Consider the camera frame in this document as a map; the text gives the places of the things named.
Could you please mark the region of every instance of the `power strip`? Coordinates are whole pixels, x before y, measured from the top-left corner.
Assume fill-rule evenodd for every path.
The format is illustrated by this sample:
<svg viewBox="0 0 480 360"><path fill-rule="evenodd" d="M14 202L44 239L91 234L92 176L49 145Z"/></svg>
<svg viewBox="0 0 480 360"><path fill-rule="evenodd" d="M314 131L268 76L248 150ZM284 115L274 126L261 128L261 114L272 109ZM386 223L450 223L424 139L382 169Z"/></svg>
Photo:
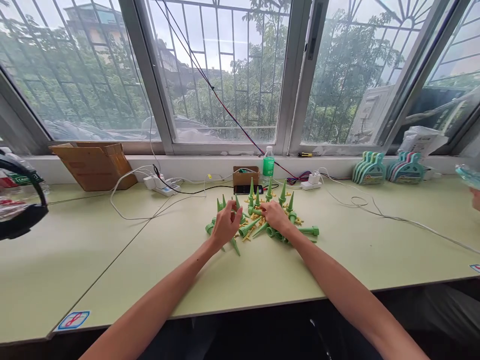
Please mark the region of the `power strip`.
<svg viewBox="0 0 480 360"><path fill-rule="evenodd" d="M322 185L323 184L321 182L316 183L316 184L312 184L312 183L309 183L308 181L304 181L304 182L300 183L300 188L303 189L303 190L312 190L312 189L321 188Z"/></svg>
<svg viewBox="0 0 480 360"><path fill-rule="evenodd" d="M160 177L163 181L165 181L165 178L163 177L162 174L160 174ZM168 184L167 183L168 186L175 189L176 191L174 191L171 188L165 186L165 184L160 181L158 176L145 177L143 179L143 183L145 184L147 189L156 191L157 193L165 195L166 197L171 197L172 195L176 195L176 194L178 194L177 192L181 191L180 186L176 185L176 184L171 184L171 183Z"/></svg>

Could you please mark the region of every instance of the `cardboard box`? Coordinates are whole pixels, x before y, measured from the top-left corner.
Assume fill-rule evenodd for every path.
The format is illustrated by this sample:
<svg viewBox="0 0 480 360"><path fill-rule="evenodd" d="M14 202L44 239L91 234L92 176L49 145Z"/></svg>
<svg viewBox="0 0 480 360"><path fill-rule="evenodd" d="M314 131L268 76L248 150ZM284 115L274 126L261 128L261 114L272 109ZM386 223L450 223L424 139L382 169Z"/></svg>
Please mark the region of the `cardboard box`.
<svg viewBox="0 0 480 360"><path fill-rule="evenodd" d="M132 171L121 143L78 141L49 149L85 191L111 190L123 175ZM136 183L137 178L131 174L117 189L126 190Z"/></svg>
<svg viewBox="0 0 480 360"><path fill-rule="evenodd" d="M239 169L250 169L254 172L236 172ZM258 166L234 166L233 167L233 186L248 185L250 186L251 178L253 185L258 185L260 180L260 170Z"/></svg>

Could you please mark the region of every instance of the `headphones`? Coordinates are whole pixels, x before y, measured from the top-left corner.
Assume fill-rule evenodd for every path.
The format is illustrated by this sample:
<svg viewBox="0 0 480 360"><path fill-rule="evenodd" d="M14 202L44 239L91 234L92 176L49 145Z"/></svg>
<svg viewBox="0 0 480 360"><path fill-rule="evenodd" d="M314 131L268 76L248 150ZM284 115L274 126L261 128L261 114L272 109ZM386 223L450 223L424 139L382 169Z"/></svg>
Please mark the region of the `headphones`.
<svg viewBox="0 0 480 360"><path fill-rule="evenodd" d="M0 154L0 169L27 177L40 197L40 204L30 204L15 217L6 221L0 221L0 240L15 239L28 233L32 226L47 215L49 209L47 208L44 192L38 180L34 177L34 172L3 154Z"/></svg>

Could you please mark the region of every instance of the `light green desk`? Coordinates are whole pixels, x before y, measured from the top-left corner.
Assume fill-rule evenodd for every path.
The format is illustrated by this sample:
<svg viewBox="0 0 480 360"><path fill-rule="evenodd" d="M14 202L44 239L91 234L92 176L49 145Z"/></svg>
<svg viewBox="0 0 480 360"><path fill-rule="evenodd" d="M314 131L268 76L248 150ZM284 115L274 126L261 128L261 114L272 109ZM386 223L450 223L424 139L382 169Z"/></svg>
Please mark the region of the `light green desk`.
<svg viewBox="0 0 480 360"><path fill-rule="evenodd" d="M326 188L344 202L359 196L331 181ZM480 213L471 209L469 191L456 177L418 186L388 182L361 189L375 196L384 214L418 221L480 249ZM215 216L216 198L222 193L230 197L231 190L209 190L207 198L182 201L150 221L73 308L91 312L81 327L112 324L192 254L207 239L204 228ZM342 206L325 188L295 191L294 208L306 226L320 228L317 245L372 291L479 275L470 265L479 264L480 255L407 223ZM209 261L174 318L325 297L293 248L266 234L238 244L241 257L226 245L226 253Z"/></svg>
<svg viewBox="0 0 480 360"><path fill-rule="evenodd" d="M94 194L54 185L48 201ZM0 344L47 337L147 223L122 219L109 199L53 204L29 233L0 241ZM128 217L151 217L164 202L143 184L115 194Z"/></svg>

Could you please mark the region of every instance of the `forearm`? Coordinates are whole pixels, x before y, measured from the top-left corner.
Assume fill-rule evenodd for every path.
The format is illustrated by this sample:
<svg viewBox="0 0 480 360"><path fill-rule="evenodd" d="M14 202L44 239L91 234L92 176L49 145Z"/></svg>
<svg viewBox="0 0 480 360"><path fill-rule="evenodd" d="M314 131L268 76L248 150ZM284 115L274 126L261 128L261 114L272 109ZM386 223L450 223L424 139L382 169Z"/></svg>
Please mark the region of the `forearm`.
<svg viewBox="0 0 480 360"><path fill-rule="evenodd" d="M115 321L80 359L137 359L214 253L209 241L203 243Z"/></svg>
<svg viewBox="0 0 480 360"><path fill-rule="evenodd" d="M393 315L347 269L295 227L285 232L325 295L384 359L427 359Z"/></svg>

